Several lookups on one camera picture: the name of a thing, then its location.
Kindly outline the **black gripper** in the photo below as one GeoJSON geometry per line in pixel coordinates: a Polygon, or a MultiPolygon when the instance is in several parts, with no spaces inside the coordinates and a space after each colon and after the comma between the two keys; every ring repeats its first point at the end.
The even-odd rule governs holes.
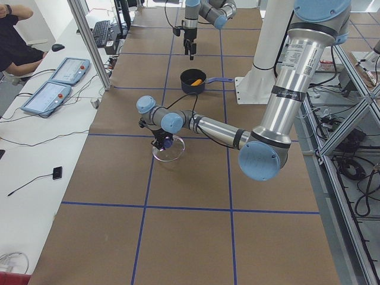
{"type": "Polygon", "coordinates": [[[183,30],[185,55],[189,55],[190,60],[193,61],[197,52],[197,44],[193,42],[197,38],[197,28],[184,27],[183,30]]]}
{"type": "Polygon", "coordinates": [[[151,142],[151,145],[160,150],[164,151],[167,145],[172,145],[172,135],[169,132],[166,132],[163,129],[157,129],[152,131],[154,135],[154,140],[151,142]]]}

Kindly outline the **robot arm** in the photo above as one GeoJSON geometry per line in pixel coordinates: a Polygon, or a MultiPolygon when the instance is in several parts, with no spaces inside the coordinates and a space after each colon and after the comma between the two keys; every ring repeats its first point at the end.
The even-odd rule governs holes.
{"type": "Polygon", "coordinates": [[[270,1],[252,69],[237,82],[245,101],[265,103],[261,123],[251,131],[190,110],[172,111],[151,96],[137,100],[139,125],[154,135],[158,151],[186,128],[239,151],[241,171],[256,181],[277,176],[286,164],[294,119],[313,86],[312,77],[327,47],[349,33],[350,1],[270,1]]]}
{"type": "Polygon", "coordinates": [[[221,30],[227,21],[235,16],[236,10],[235,1],[185,1],[185,17],[180,27],[184,31],[183,46],[185,55],[188,55],[192,61],[197,52],[195,40],[197,38],[199,16],[208,24],[221,30]]]}

